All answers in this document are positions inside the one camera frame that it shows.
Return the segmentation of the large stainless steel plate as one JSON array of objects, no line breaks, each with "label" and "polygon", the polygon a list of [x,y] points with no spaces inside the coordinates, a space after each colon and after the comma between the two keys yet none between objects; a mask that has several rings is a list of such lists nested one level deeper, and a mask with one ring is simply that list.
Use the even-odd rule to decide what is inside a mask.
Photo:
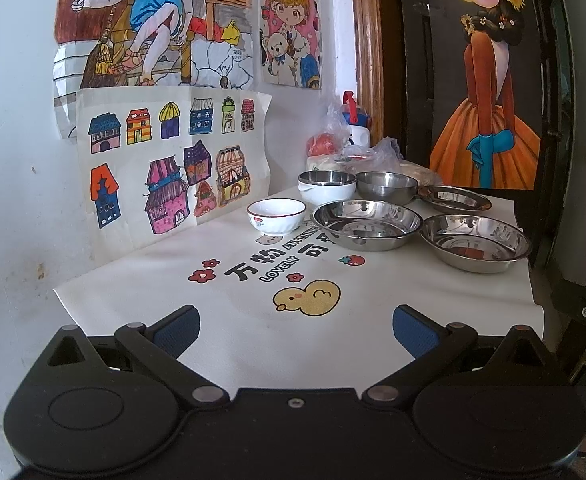
[{"label": "large stainless steel plate", "polygon": [[381,200],[339,200],[317,206],[314,224],[336,245],[364,252],[389,252],[422,229],[422,217]]}]

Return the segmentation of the deep stainless steel bowl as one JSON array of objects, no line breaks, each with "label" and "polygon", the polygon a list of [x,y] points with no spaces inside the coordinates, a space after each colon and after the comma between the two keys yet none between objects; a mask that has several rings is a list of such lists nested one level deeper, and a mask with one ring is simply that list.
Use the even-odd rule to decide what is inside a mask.
[{"label": "deep stainless steel bowl", "polygon": [[390,171],[363,171],[357,174],[357,193],[364,200],[404,206],[410,203],[419,182],[405,174]]}]

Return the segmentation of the small white red-rimmed bowl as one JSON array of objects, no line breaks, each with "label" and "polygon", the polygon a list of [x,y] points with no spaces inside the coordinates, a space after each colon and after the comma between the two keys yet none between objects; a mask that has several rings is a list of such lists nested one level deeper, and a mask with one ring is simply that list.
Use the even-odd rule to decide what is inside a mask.
[{"label": "small white red-rimmed bowl", "polygon": [[307,206],[301,200],[269,197],[246,207],[250,224],[262,234],[283,236],[294,232],[304,220]]}]

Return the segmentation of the white printed tablecloth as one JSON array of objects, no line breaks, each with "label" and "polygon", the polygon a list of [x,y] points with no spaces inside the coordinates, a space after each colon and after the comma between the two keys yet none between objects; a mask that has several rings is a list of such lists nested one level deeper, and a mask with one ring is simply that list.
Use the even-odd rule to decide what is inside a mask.
[{"label": "white printed tablecloth", "polygon": [[266,240],[244,209],[101,266],[56,294],[89,335],[196,307],[200,334],[181,362],[229,392],[375,384],[411,360],[392,327],[402,304],[483,335],[544,326],[526,262],[473,274],[441,262],[419,237],[390,252],[363,252],[334,245],[311,223]]}]

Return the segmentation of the small stainless steel plate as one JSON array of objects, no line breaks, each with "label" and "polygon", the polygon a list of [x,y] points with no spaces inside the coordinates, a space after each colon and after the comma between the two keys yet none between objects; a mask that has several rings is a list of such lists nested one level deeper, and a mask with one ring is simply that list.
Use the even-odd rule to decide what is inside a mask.
[{"label": "small stainless steel plate", "polygon": [[489,198],[482,194],[449,185],[424,185],[418,196],[425,203],[444,214],[478,214],[492,207]]}]

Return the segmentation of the houses drawing paper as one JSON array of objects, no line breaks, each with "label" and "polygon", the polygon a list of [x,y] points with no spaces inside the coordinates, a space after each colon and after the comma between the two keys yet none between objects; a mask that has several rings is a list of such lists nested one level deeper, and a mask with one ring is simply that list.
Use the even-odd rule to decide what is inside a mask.
[{"label": "houses drawing paper", "polygon": [[78,162],[98,263],[266,197],[271,100],[192,86],[79,91]]}]

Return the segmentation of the white bowl with steel bowl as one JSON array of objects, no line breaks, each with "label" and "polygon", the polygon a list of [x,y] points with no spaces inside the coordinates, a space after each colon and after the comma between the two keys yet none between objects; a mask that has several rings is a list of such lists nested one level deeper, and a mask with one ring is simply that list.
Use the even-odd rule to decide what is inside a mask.
[{"label": "white bowl with steel bowl", "polygon": [[350,200],[356,192],[357,179],[349,172],[309,170],[298,176],[302,200],[314,207]]}]

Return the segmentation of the clear plastic bag with food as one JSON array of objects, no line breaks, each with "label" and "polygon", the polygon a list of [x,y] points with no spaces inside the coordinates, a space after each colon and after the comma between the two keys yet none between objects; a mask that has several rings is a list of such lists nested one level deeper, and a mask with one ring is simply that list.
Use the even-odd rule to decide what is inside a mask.
[{"label": "clear plastic bag with food", "polygon": [[401,155],[396,139],[384,138],[370,148],[349,143],[349,130],[342,114],[342,100],[333,100],[319,133],[306,144],[307,170],[336,170],[358,174],[363,171],[390,171],[415,178],[419,186],[442,184],[436,172]]}]

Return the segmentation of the white bottle red blue cap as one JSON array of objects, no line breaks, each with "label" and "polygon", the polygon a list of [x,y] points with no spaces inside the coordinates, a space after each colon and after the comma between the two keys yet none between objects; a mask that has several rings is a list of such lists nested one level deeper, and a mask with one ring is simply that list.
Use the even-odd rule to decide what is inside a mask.
[{"label": "white bottle red blue cap", "polygon": [[343,93],[342,114],[349,130],[349,143],[359,148],[370,148],[370,116],[357,103],[354,92],[350,90]]}]

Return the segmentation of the child with fan drawing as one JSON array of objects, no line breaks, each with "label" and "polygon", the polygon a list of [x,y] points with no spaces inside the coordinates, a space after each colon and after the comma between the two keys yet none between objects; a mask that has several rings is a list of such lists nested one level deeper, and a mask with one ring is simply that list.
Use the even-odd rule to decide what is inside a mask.
[{"label": "child with fan drawing", "polygon": [[64,138],[81,89],[254,83],[252,0],[58,0],[53,105]]}]

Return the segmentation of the painting of woman orange dress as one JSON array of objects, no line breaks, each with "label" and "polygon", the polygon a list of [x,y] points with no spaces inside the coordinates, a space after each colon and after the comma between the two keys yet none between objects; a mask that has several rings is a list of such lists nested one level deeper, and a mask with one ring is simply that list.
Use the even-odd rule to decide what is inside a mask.
[{"label": "painting of woman orange dress", "polygon": [[515,114],[511,49],[522,40],[525,0],[463,0],[466,97],[430,153],[430,170],[460,188],[531,191],[540,137]]}]

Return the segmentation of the girl with teddy drawing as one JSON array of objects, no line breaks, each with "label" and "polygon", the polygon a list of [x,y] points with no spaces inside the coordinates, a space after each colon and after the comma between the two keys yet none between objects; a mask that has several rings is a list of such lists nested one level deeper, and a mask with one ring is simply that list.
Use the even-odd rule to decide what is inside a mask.
[{"label": "girl with teddy drawing", "polygon": [[265,82],[321,88],[319,0],[260,0],[259,38]]}]

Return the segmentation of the wooden door frame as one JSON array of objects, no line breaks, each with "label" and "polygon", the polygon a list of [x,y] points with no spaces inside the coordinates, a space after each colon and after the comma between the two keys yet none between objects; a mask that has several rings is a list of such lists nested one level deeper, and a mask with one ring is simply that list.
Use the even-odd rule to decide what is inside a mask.
[{"label": "wooden door frame", "polygon": [[384,76],[381,9],[378,0],[352,0],[354,5],[357,96],[371,115],[371,144],[383,137]]}]

